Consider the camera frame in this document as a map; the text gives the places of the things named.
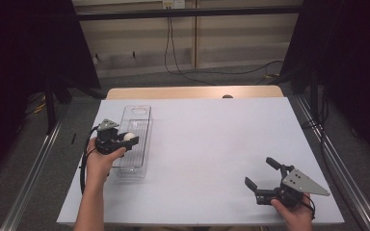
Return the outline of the clear plastic egg tray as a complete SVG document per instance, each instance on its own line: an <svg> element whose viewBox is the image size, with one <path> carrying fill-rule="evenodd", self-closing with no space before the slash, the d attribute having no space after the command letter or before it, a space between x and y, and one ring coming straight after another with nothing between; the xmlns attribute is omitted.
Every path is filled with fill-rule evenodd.
<svg viewBox="0 0 370 231"><path fill-rule="evenodd" d="M118 178L122 179L144 178L152 131L151 107L148 105L126 106L119 130L122 133L133 133L139 138L139 143L113 163L113 171Z"/></svg>

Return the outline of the white table cover board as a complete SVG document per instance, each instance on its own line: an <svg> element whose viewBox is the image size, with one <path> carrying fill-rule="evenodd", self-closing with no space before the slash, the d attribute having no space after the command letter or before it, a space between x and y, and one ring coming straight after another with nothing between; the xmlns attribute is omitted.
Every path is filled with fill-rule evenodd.
<svg viewBox="0 0 370 231"><path fill-rule="evenodd" d="M104 190L105 222L128 226L276 225L280 215L259 206L250 178L272 189L273 158L328 183L285 97L150 100L151 134L145 178L114 172Z"/></svg>

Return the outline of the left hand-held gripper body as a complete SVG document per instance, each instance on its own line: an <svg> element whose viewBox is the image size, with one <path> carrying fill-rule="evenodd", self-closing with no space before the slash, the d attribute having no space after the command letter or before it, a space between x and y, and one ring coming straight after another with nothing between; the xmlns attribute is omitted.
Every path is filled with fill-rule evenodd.
<svg viewBox="0 0 370 231"><path fill-rule="evenodd" d="M103 155L111 154L121 148L119 125L110 119L104 119L97 127L96 149Z"/></svg>

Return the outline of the wooden table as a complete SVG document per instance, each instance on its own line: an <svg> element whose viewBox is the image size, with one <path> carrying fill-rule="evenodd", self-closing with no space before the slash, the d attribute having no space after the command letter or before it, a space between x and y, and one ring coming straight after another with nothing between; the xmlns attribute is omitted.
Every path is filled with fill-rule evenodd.
<svg viewBox="0 0 370 231"><path fill-rule="evenodd" d="M106 99L185 99L224 97L283 97L283 93L278 86L114 88L108 91Z"/></svg>

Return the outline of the black metal stand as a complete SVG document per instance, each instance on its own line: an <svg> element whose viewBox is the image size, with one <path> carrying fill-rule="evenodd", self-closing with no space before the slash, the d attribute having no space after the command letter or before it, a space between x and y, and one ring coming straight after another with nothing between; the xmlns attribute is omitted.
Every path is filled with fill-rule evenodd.
<svg viewBox="0 0 370 231"><path fill-rule="evenodd" d="M49 135L55 128L57 123L56 112L55 112L55 98L61 104L68 104L71 102L72 96L67 90L68 80L56 76L54 78L47 77L44 80L44 96L47 112L47 132Z"/></svg>

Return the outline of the white wall outlet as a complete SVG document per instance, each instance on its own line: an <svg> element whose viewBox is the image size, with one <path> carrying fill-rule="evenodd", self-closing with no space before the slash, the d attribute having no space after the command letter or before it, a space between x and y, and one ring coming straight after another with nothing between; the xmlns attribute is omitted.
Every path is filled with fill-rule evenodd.
<svg viewBox="0 0 370 231"><path fill-rule="evenodd" d="M185 8L185 0L162 0L163 8L182 10Z"/></svg>

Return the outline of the black horizontal bar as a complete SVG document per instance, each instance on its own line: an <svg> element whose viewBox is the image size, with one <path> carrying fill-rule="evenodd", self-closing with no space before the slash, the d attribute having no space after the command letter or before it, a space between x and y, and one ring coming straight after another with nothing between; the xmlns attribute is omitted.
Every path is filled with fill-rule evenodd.
<svg viewBox="0 0 370 231"><path fill-rule="evenodd" d="M215 9L182 9L182 10L149 10L129 12L78 13L74 18L78 21L120 20L166 17L222 16L250 14L283 14L300 13L301 6L251 7L251 8L215 8Z"/></svg>

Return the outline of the dark curtain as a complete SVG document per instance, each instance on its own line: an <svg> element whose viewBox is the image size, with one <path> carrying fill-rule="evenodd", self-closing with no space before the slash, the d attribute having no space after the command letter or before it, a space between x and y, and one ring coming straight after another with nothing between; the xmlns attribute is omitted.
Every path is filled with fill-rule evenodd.
<svg viewBox="0 0 370 231"><path fill-rule="evenodd" d="M71 100L99 80L72 0L0 0L0 162L37 92Z"/></svg>
<svg viewBox="0 0 370 231"><path fill-rule="evenodd" d="M370 0L303 0L281 69L293 91L316 78L370 145Z"/></svg>

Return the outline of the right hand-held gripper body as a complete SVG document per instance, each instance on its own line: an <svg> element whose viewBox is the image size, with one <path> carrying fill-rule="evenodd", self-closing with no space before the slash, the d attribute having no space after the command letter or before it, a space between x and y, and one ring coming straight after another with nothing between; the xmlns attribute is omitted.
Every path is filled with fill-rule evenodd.
<svg viewBox="0 0 370 231"><path fill-rule="evenodd" d="M258 205L270 205L272 199L277 199L285 207L293 208L302 201L306 193L330 195L328 190L294 166L271 164L271 167L280 171L280 185L272 190L255 189Z"/></svg>

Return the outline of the person's left hand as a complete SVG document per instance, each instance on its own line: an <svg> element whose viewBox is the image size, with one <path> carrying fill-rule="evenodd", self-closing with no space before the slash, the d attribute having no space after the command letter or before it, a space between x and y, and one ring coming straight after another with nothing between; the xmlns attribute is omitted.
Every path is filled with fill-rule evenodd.
<svg viewBox="0 0 370 231"><path fill-rule="evenodd" d="M95 148L95 138L90 139L87 154L87 173L85 191L100 189L107 180L113 162L122 157L126 149L124 147L103 155Z"/></svg>

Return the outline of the person's right hand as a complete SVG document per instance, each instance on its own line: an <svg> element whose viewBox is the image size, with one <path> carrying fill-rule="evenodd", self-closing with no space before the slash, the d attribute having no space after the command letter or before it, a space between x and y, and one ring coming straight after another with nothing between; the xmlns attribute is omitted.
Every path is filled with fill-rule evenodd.
<svg viewBox="0 0 370 231"><path fill-rule="evenodd" d="M296 208L287 208L277 199L271 200L272 206L283 217L287 231L313 231L312 212L309 209L310 195L306 193L303 203Z"/></svg>

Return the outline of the metal floor rail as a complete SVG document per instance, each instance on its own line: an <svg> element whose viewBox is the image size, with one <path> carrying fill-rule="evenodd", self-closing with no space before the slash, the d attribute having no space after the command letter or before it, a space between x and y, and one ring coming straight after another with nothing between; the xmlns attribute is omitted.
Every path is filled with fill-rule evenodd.
<svg viewBox="0 0 370 231"><path fill-rule="evenodd" d="M45 136L45 140L40 148L37 158L34 161L31 170L29 171L28 176L24 181L10 211L6 215L0 227L0 231L16 231L32 196L34 187L40 178L40 174L43 170L46 160L58 137L64 119L65 115L60 115L58 120L54 123L51 131Z"/></svg>
<svg viewBox="0 0 370 231"><path fill-rule="evenodd" d="M351 201L348 204L353 204L357 214L360 216L358 223L366 226L366 230L370 231L370 202L361 191L353 176L345 166L339 153L332 144L329 136L326 134L324 127L315 121L314 116L310 112L310 105L302 95L296 96L296 101L304 113L307 123L309 124L314 135L320 141L321 153L323 157L329 161L327 167L332 167L340 180Z"/></svg>

